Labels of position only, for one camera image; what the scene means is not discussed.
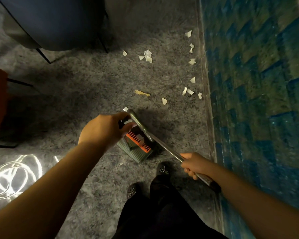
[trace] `shoe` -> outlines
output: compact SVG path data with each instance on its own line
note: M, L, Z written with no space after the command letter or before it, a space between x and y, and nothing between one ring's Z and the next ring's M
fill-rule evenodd
M168 176L168 178L171 177L170 169L165 162L161 162L157 165L156 176L157 175Z
M128 187L128 191L127 191L127 193L126 193L126 198L127 198L127 199L130 199L130 198L132 198L134 195L136 195L136 194L141 194L141 193L142 193L142 189L141 189L141 187L139 186L139 184L134 183L134 184L132 184L132 185L130 185L130 186Z

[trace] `gray carpet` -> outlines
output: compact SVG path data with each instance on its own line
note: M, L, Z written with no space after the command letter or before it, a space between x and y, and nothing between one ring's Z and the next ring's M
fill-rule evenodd
M203 78L195 0L106 0L106 7L110 22L103 37L109 54L100 44L95 49L43 51L56 60L49 65L35 51L0 33L0 67L37 89L10 87L19 95L9 104L3 129L15 129L9 138L20 145L0 149L0 165L20 154L35 154L47 171L55 164L53 156L60 159L76 145L90 119L125 106L178 152L197 151L208 157L205 101L198 98ZM185 37L191 29L191 38ZM153 53L153 63L138 58L147 49ZM197 64L188 64L190 58L196 58ZM189 82L193 76L195 84ZM184 86L195 93L183 97ZM134 94L135 89L151 96ZM165 106L162 97L168 100ZM180 193L207 225L216 228L214 194L189 179L167 152L158 151L136 164L115 146L85 181L58 237L113 236L128 185L143 182L148 194L156 165L164 160L173 164L172 182ZM5 203L0 201L0 208Z

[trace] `person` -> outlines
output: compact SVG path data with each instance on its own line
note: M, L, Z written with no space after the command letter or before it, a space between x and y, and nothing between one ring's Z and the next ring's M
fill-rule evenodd
M103 154L135 123L119 129L128 113L99 115L82 130L78 145L20 196L0 210L0 239L54 238L86 177ZM206 174L222 188L257 238L299 238L299 211L263 193L232 172L197 153L181 154L184 171L197 180ZM161 163L150 186L150 199L137 184L128 188L113 238L225 238L209 228L173 187Z

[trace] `wall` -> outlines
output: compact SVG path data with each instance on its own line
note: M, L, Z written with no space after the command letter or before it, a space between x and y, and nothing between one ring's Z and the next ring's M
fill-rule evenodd
M217 162L299 209L297 0L201 0ZM221 198L224 231L253 238Z

